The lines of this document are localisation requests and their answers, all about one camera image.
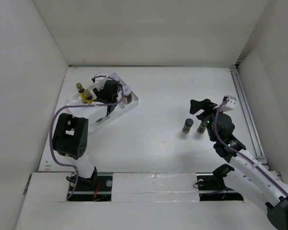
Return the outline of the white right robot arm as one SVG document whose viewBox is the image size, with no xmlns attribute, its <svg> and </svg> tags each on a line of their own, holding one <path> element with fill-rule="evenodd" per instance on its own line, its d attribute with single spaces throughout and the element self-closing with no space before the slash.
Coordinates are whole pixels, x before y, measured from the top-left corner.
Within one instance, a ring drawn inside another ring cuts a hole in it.
<svg viewBox="0 0 288 230">
<path fill-rule="evenodd" d="M 209 99 L 190 101 L 190 114 L 207 130 L 214 150 L 225 164 L 212 172 L 217 190 L 232 189 L 252 201 L 277 230 L 288 230 L 288 184 L 267 170 L 234 135 L 235 125 L 227 111 L 236 99 L 224 96 L 220 105 Z"/>
</svg>

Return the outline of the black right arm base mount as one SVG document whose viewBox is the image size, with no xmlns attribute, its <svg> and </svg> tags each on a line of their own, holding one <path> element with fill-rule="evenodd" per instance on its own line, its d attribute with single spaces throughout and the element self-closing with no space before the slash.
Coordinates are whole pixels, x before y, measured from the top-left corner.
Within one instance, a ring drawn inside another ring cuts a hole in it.
<svg viewBox="0 0 288 230">
<path fill-rule="evenodd" d="M 224 178 L 234 168 L 223 164 L 210 173 L 198 173 L 197 182 L 193 188 L 199 192 L 200 201 L 243 201 L 244 198 L 238 192 L 225 186 Z"/>
</svg>

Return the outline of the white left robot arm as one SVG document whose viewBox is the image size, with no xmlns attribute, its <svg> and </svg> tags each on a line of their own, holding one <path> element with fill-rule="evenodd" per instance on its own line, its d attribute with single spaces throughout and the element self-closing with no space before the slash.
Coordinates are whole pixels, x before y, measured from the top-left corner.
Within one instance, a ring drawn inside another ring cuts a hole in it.
<svg viewBox="0 0 288 230">
<path fill-rule="evenodd" d="M 97 178 L 93 175 L 95 166 L 85 153 L 88 144 L 89 120 L 64 113 L 71 108 L 93 109 L 95 120 L 110 115 L 122 101 L 123 85 L 115 80 L 104 81 L 101 89 L 85 90 L 87 103 L 66 105 L 53 116 L 49 130 L 49 148 L 54 162 L 62 167 L 71 167 L 76 177 L 81 178 L 81 185 L 92 190 L 97 186 Z"/>
</svg>

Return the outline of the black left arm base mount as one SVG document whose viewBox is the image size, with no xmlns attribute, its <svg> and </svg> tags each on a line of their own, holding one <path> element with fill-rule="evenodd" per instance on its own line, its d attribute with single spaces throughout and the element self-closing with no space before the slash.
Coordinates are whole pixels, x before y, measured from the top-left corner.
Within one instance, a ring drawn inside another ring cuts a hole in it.
<svg viewBox="0 0 288 230">
<path fill-rule="evenodd" d="M 76 176 L 67 176 L 66 180 L 69 182 L 69 189 L 67 193 L 67 200 L 71 202 L 108 202 L 111 201 L 113 173 L 97 172 L 94 169 L 90 178 L 78 179 L 75 184 Z"/>
</svg>

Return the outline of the yellow label bottle gold cap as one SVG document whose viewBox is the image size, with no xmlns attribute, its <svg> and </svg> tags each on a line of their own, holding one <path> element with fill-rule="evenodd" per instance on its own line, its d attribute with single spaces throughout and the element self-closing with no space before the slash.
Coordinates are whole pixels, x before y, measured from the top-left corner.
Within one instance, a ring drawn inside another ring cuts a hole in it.
<svg viewBox="0 0 288 230">
<path fill-rule="evenodd" d="M 84 94 L 84 91 L 85 91 L 85 89 L 84 89 L 84 87 L 82 86 L 82 84 L 81 83 L 76 83 L 76 88 L 77 88 L 77 90 L 78 90 L 78 93 L 81 95 L 81 96 L 85 96 L 85 94 Z"/>
</svg>

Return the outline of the white lid jar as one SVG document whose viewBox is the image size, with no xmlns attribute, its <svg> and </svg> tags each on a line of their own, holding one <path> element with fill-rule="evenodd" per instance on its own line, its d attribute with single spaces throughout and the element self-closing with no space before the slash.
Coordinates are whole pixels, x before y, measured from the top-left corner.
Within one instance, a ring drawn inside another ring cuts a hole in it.
<svg viewBox="0 0 288 230">
<path fill-rule="evenodd" d="M 123 97 L 122 97 L 123 103 L 125 104 L 131 103 L 132 102 L 132 90 L 130 86 L 124 85 L 122 88 L 122 92 L 123 92 Z"/>
<path fill-rule="evenodd" d="M 117 73 L 112 73 L 108 76 L 108 78 L 114 80 L 114 81 L 117 81 L 117 82 L 120 82 L 120 77 Z"/>
</svg>

